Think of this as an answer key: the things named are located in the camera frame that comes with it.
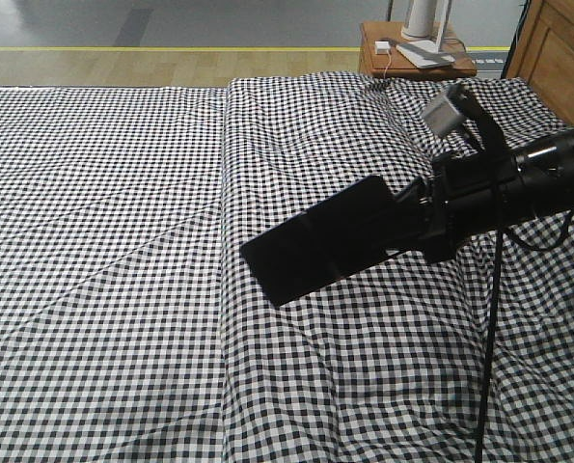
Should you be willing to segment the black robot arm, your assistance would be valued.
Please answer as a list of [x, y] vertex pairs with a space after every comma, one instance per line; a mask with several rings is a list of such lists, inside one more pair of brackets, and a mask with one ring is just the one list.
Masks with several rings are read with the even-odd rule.
[[407, 208], [386, 249], [453, 259], [472, 236], [574, 209], [574, 128], [515, 150], [443, 155], [399, 198]]

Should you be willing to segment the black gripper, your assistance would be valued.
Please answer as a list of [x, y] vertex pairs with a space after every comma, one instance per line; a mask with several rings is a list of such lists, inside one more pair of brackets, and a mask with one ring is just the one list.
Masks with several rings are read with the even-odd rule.
[[512, 158], [443, 156], [432, 168], [431, 177], [414, 180], [396, 197], [394, 250], [439, 263], [453, 259], [468, 238], [523, 218], [523, 185]]

